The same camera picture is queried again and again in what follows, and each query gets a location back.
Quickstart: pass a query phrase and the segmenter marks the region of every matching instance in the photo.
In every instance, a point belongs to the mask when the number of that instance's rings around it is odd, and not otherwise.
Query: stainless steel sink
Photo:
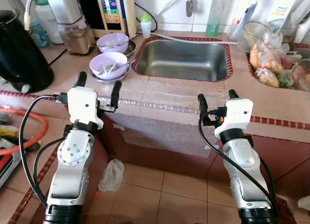
[[[171,40],[147,43],[136,70],[148,76],[202,81],[221,80],[228,74],[222,45]]]

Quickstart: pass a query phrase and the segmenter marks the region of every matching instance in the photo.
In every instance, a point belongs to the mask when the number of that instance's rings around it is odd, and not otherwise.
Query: tiled countertop
[[[205,37],[203,32],[157,32],[169,36]],[[225,34],[221,34],[217,38],[221,38],[223,41],[228,40]],[[135,37],[137,49],[128,59],[129,61],[134,59],[143,40],[141,35]],[[63,49],[64,45],[53,45],[44,49],[43,53],[50,62]],[[222,106],[228,99],[228,90],[235,89],[240,96],[254,102],[253,116],[310,123],[310,93],[266,86],[250,74],[245,53],[240,51],[236,45],[230,45],[230,53],[233,75],[220,82],[150,77],[138,75],[131,70],[122,82],[121,104],[118,112],[196,125],[199,118],[197,102],[199,93],[205,94],[211,109]],[[90,75],[89,62],[96,55],[98,55],[96,50],[86,56],[75,56],[66,52],[52,65],[55,73],[53,83],[37,94],[68,91],[76,82],[78,73],[86,71],[88,74],[86,86],[94,88],[98,95],[108,102],[107,98],[110,97],[113,85],[101,84]],[[15,91],[9,84],[0,87],[0,89]]]

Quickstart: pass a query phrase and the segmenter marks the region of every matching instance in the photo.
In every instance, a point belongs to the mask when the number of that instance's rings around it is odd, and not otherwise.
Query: white cord
[[[151,32],[151,35],[160,36],[162,38],[166,38],[166,39],[173,40],[173,41],[192,43],[192,44],[215,44],[216,43],[216,44],[237,45],[237,42],[230,42],[230,41],[187,41],[187,40],[182,40],[182,39],[166,36],[163,34],[153,33],[153,32]]]

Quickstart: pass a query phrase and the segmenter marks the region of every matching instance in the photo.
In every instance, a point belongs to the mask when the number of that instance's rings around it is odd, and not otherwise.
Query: red hose
[[[9,112],[9,113],[14,113],[14,114],[19,114],[19,115],[25,115],[26,114],[26,111],[16,110],[16,109],[0,108],[0,112]],[[42,116],[31,112],[31,113],[29,113],[29,117],[36,119],[37,121],[40,121],[43,124],[43,128],[42,128],[41,132],[38,135],[36,135],[33,139],[24,143],[24,149],[32,146],[37,141],[39,141],[46,134],[46,132],[48,130],[48,122]],[[16,151],[19,151],[18,145],[15,145],[15,146],[8,148],[8,149],[0,149],[0,155],[12,154],[13,152],[16,152]]]

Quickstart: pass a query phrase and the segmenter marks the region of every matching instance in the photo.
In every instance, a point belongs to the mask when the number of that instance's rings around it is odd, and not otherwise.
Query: plastic bottle
[[[223,10],[224,0],[212,0],[207,29],[205,32],[206,36],[217,36]]]
[[[45,34],[42,26],[39,24],[39,21],[35,18],[32,19],[30,23],[31,27],[31,38],[34,40],[34,42],[37,44],[40,48],[46,48],[49,47],[50,42]]]
[[[229,30],[229,39],[232,41],[237,41],[239,36],[241,36],[243,31],[243,26],[250,21],[255,8],[257,6],[257,0],[249,0],[247,9],[238,19],[232,21],[231,28]]]
[[[151,17],[144,12],[143,16],[140,19],[140,25],[142,29],[142,34],[144,38],[149,38],[151,36]]]
[[[58,24],[47,0],[35,0],[35,12],[38,15],[40,23],[46,30],[51,42],[54,44],[63,44],[58,31]]]
[[[272,32],[277,34],[282,28],[286,17],[291,11],[296,0],[275,0],[267,17],[267,24],[272,28]]]

